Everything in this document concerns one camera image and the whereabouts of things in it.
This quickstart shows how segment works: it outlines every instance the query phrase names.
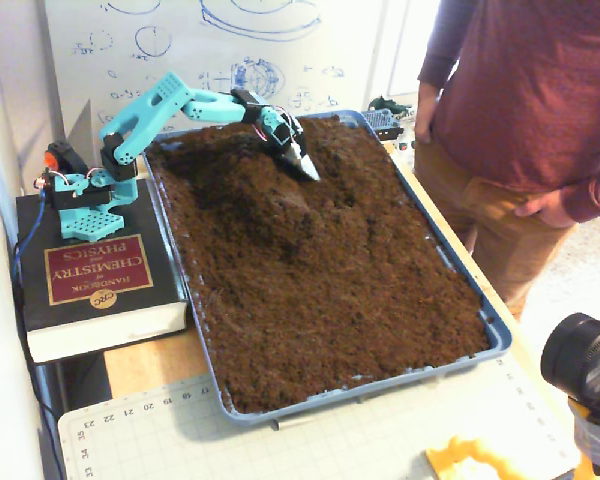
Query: camera lens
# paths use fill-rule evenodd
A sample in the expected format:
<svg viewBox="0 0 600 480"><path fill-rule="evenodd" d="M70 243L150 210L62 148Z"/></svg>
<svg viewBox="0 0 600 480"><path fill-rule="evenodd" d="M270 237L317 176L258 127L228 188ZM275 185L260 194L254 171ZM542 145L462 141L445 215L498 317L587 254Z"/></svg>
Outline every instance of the camera lens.
<svg viewBox="0 0 600 480"><path fill-rule="evenodd" d="M600 406L600 321L574 313L549 336L542 377L587 408Z"/></svg>

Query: red shirt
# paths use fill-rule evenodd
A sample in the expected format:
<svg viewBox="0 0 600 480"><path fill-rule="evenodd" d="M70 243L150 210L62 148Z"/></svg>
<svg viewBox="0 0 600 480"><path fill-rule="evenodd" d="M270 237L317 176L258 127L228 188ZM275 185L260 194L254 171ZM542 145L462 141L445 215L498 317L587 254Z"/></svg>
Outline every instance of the red shirt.
<svg viewBox="0 0 600 480"><path fill-rule="evenodd" d="M600 0L442 0L419 79L458 165L600 216Z"/></svg>

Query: brown soil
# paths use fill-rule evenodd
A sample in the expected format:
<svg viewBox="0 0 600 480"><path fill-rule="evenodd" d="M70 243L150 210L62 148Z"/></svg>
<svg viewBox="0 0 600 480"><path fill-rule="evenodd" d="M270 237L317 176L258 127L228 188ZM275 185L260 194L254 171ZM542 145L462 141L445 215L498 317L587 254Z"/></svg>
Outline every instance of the brown soil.
<svg viewBox="0 0 600 480"><path fill-rule="evenodd" d="M218 384L241 413L489 348L477 294L425 239L384 148L336 118L301 123L320 182L240 124L148 155Z"/></svg>

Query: book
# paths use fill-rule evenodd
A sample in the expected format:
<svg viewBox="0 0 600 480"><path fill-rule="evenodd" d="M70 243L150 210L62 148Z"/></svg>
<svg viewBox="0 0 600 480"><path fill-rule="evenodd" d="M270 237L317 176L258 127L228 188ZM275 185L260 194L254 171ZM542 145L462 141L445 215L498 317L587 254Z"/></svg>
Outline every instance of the book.
<svg viewBox="0 0 600 480"><path fill-rule="evenodd" d="M187 296L174 250L147 180L138 198L111 209L124 228L97 242L63 239L46 206L21 255L23 318L33 361L45 363L182 330ZM19 239L40 197L16 199Z"/></svg>

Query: khaki pants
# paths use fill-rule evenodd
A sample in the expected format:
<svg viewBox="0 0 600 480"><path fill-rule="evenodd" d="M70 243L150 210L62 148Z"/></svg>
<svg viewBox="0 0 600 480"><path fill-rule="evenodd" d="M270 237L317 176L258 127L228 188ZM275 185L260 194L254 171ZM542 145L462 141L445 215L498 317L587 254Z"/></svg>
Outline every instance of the khaki pants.
<svg viewBox="0 0 600 480"><path fill-rule="evenodd" d="M414 174L519 321L533 281L575 226L516 216L513 210L534 195L470 175L435 141L416 144Z"/></svg>

